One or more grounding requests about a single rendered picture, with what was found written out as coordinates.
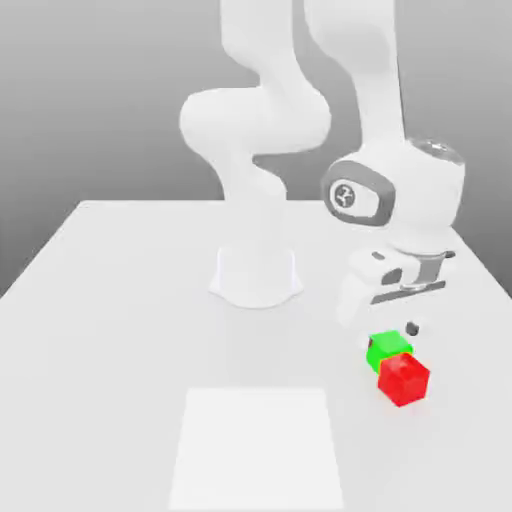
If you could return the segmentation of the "small red cube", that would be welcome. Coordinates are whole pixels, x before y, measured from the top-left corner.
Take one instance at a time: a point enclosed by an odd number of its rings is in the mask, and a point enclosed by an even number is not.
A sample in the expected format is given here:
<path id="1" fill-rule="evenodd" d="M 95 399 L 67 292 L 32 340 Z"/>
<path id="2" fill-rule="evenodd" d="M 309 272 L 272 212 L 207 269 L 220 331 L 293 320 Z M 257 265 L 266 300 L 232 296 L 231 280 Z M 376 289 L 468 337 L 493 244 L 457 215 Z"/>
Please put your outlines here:
<path id="1" fill-rule="evenodd" d="M 377 386 L 397 407 L 422 400 L 427 394 L 430 370 L 404 352 L 381 361 Z"/>

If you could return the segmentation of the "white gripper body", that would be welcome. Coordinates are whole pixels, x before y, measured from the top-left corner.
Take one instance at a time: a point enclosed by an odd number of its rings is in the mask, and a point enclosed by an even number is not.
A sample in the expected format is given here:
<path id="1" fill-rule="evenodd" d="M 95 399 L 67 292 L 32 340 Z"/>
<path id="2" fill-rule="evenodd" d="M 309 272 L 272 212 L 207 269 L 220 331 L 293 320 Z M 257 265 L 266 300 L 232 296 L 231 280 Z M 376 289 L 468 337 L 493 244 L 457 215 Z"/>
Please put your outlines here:
<path id="1" fill-rule="evenodd" d="M 357 274 L 349 274 L 340 286 L 336 319 L 341 326 L 353 331 L 373 333 L 399 329 L 415 316 L 418 304 L 445 287 L 445 280 L 404 287 L 399 283 L 369 282 Z"/>

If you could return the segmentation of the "small green cube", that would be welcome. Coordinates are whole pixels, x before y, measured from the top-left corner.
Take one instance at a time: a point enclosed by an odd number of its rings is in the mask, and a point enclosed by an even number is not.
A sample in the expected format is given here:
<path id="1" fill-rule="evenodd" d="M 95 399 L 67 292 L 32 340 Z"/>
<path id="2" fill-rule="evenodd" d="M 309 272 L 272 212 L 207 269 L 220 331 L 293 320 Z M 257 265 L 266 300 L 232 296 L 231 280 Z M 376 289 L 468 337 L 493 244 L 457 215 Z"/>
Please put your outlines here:
<path id="1" fill-rule="evenodd" d="M 391 330 L 372 334 L 373 344 L 366 351 L 366 361 L 375 373 L 380 373 L 381 362 L 402 353 L 414 353 L 413 346 L 399 331 Z"/>

